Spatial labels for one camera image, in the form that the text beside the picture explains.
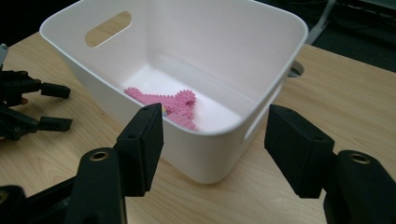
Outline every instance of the pink object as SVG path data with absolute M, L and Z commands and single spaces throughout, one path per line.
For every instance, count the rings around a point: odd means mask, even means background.
M 139 89 L 130 87 L 124 92 L 144 105 L 161 103 L 166 109 L 167 118 L 180 126 L 198 131 L 192 122 L 192 109 L 196 101 L 192 91 L 179 91 L 176 95 L 156 95 L 144 94 Z

